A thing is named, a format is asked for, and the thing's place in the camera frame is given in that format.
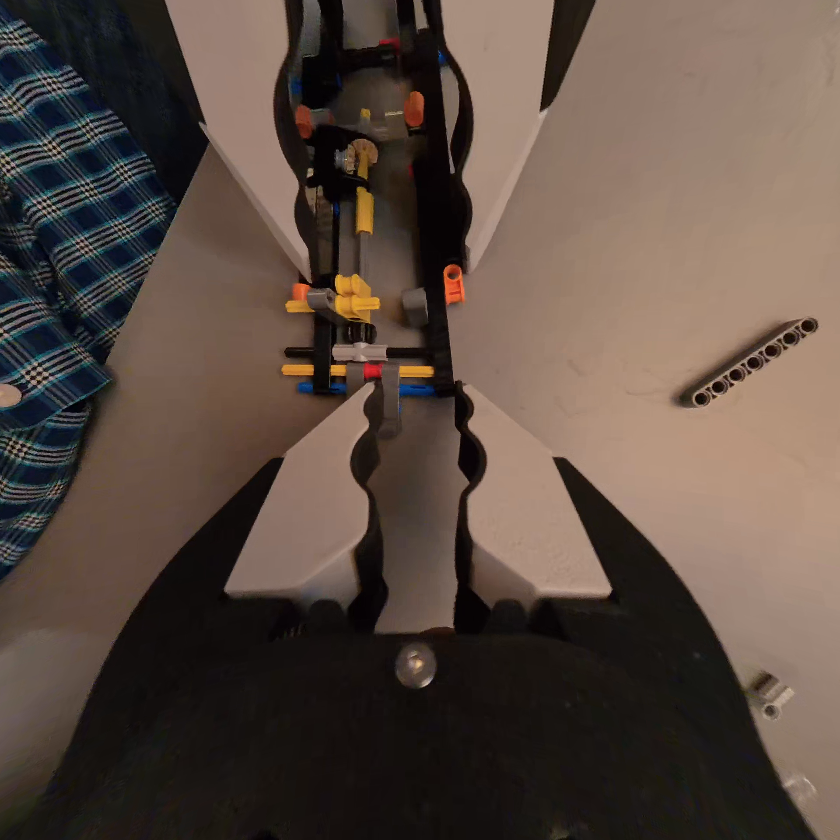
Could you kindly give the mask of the small grey lego connector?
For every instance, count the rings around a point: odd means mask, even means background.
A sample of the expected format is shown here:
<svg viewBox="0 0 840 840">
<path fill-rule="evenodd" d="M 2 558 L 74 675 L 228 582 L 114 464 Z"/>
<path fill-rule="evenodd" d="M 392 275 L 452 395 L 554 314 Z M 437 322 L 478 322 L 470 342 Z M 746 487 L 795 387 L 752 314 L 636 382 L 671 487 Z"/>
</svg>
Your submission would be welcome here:
<svg viewBox="0 0 840 840">
<path fill-rule="evenodd" d="M 770 672 L 763 670 L 753 677 L 744 689 L 751 707 L 764 720 L 777 721 L 782 710 L 795 696 L 795 690 Z"/>
</svg>

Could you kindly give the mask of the blue denim jeans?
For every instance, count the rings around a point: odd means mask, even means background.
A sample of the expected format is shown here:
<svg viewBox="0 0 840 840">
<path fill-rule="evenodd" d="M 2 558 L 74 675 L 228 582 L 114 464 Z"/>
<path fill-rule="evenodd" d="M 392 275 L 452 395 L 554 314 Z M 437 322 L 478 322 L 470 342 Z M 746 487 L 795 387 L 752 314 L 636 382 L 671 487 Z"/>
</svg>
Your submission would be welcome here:
<svg viewBox="0 0 840 840">
<path fill-rule="evenodd" d="M 114 111 L 180 203 L 207 147 L 165 2 L 6 2 Z"/>
</svg>

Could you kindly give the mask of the grey lego beam with holes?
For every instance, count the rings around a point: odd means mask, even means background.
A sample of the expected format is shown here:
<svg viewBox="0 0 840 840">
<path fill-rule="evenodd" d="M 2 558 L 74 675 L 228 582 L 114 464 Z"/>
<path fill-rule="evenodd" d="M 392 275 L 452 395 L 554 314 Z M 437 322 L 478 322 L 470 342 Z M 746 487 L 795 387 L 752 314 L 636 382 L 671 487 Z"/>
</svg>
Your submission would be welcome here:
<svg viewBox="0 0 840 840">
<path fill-rule="evenodd" d="M 675 404 L 692 410 L 713 404 L 812 336 L 819 328 L 820 323 L 815 317 L 777 324 L 729 356 L 716 369 L 686 386 L 675 398 Z"/>
</svg>

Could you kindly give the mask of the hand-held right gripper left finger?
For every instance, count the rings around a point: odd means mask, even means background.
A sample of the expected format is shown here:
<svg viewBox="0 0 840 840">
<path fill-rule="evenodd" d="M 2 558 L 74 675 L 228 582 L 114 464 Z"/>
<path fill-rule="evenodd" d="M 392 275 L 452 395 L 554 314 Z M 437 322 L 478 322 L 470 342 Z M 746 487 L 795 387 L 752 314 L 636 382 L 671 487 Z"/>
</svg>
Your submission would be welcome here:
<svg viewBox="0 0 840 840">
<path fill-rule="evenodd" d="M 383 393 L 368 383 L 282 457 L 224 592 L 301 611 L 334 602 L 371 633 L 387 599 L 382 526 L 370 479 L 380 464 Z"/>
</svg>

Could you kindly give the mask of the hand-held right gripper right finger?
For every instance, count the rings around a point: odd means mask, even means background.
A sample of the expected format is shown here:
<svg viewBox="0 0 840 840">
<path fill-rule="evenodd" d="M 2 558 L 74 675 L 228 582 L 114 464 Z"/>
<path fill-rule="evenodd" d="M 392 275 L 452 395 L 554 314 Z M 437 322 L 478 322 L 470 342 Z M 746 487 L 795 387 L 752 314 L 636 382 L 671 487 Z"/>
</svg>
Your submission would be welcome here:
<svg viewBox="0 0 840 840">
<path fill-rule="evenodd" d="M 551 451 L 473 385 L 455 384 L 458 499 L 454 626 L 477 634 L 499 602 L 601 601 L 606 573 Z"/>
</svg>

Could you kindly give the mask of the blue plaid shirt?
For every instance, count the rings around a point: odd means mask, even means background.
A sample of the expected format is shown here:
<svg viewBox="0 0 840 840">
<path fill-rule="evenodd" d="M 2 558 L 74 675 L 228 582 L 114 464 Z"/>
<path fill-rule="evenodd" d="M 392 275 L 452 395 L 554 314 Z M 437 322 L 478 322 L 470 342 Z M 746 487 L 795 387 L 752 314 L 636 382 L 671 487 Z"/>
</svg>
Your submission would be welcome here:
<svg viewBox="0 0 840 840">
<path fill-rule="evenodd" d="M 1 11 L 1 578 L 77 473 L 108 359 L 175 215 L 89 85 Z"/>
</svg>

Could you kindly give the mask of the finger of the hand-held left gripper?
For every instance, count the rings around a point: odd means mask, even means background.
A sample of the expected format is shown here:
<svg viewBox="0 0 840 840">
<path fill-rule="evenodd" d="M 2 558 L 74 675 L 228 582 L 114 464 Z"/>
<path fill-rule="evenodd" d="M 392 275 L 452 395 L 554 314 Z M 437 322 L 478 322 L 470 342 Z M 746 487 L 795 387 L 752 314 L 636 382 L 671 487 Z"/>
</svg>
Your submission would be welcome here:
<svg viewBox="0 0 840 840">
<path fill-rule="evenodd" d="M 311 278 L 299 181 L 280 147 L 275 89 L 289 50 L 285 2 L 167 1 L 203 130 L 292 264 Z"/>
<path fill-rule="evenodd" d="M 496 232 L 544 120 L 552 1 L 443 1 L 444 41 L 465 76 L 473 118 L 463 170 L 475 269 Z"/>
</svg>

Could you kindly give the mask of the multicoloured lego chassis assembly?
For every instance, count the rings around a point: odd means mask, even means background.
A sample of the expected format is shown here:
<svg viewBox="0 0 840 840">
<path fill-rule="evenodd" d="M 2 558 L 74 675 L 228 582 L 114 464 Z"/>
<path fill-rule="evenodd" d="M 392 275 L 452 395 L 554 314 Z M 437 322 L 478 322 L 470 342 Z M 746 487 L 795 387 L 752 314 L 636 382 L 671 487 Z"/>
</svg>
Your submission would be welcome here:
<svg viewBox="0 0 840 840">
<path fill-rule="evenodd" d="M 357 386 L 379 381 L 384 387 L 380 435 L 402 431 L 403 378 L 428 379 L 423 350 L 393 349 L 376 342 L 373 312 L 381 301 L 369 283 L 375 232 L 371 173 L 384 144 L 407 142 L 425 132 L 425 99 L 413 85 L 417 27 L 413 2 L 396 2 L 398 35 L 367 47 L 345 44 L 343 2 L 301 2 L 299 39 L 288 72 L 287 101 L 308 153 L 303 190 L 315 225 L 311 278 L 292 289 L 287 312 L 310 317 L 310 347 L 288 347 L 282 373 L 307 377 L 305 392 L 349 395 Z M 336 122 L 334 102 L 344 82 L 361 72 L 378 71 L 404 91 L 399 109 L 381 119 L 362 108 L 353 121 Z"/>
</svg>

